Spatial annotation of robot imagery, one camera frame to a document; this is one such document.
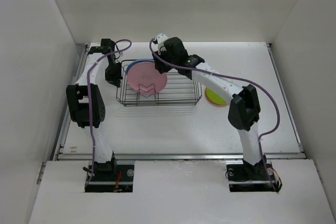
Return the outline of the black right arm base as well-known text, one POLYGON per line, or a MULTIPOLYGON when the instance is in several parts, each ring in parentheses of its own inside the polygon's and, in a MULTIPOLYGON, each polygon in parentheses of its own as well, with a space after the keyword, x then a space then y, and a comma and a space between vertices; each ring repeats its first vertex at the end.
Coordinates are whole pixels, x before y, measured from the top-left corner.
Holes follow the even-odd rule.
POLYGON ((262 161, 254 166, 245 161, 231 162, 226 164, 226 169, 225 176, 231 193, 278 193, 282 189, 282 180, 271 162, 266 162, 266 168, 262 161))

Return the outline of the grey wire dish rack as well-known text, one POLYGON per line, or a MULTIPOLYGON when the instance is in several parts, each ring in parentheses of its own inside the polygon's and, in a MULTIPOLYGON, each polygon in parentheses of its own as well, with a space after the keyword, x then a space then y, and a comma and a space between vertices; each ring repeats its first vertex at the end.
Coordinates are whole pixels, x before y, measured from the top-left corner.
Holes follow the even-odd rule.
POLYGON ((134 91, 128 84, 125 74, 127 66, 135 60, 123 60, 121 87, 117 88, 116 99, 124 106, 156 106, 156 105, 196 105, 202 98, 202 85, 193 82, 177 71, 167 74, 166 87, 159 93, 142 95, 134 91))

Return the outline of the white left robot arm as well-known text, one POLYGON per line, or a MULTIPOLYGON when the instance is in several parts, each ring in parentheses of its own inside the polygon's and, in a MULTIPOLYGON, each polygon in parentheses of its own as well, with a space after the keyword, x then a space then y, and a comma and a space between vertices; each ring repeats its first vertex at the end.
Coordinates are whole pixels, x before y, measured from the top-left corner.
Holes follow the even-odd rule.
POLYGON ((109 39, 102 39, 99 46, 89 49, 89 58, 80 78, 66 87, 66 96, 70 118, 83 130, 91 141, 93 161, 103 163, 99 174, 105 180, 117 176, 118 168, 112 164, 112 149, 104 139, 102 122, 106 116, 106 107, 98 86, 103 80, 117 88, 122 80, 121 63, 116 54, 119 48, 109 39))

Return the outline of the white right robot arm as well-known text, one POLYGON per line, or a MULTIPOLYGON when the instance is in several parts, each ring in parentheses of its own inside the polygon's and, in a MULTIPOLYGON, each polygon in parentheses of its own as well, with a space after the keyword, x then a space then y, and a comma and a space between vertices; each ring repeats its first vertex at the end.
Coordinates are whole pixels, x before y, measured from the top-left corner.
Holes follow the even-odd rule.
POLYGON ((263 171, 259 163, 263 153, 259 148, 260 103, 255 86, 241 86, 230 81, 230 77, 221 76, 205 59, 190 55, 177 37, 157 35, 152 38, 149 47, 160 73, 175 69, 180 75, 214 91, 228 103, 228 121, 237 130, 243 148, 244 175, 250 179, 259 176, 263 171))

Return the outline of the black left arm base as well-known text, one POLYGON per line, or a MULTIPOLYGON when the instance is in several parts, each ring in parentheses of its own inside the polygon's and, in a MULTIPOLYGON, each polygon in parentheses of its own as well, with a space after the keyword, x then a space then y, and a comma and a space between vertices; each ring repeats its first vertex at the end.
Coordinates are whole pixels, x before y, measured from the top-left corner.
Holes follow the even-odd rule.
POLYGON ((84 189, 86 193, 132 193, 134 163, 119 164, 115 159, 105 163, 94 163, 84 167, 87 173, 84 189))

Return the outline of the pink plate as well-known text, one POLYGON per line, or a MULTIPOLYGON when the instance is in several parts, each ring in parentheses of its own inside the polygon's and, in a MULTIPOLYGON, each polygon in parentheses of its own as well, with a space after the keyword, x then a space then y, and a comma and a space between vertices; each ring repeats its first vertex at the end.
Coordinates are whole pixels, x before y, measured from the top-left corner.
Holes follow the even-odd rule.
POLYGON ((138 62, 127 71, 127 81, 139 94, 151 95, 161 92, 166 87, 167 74, 156 70, 153 62, 138 62))

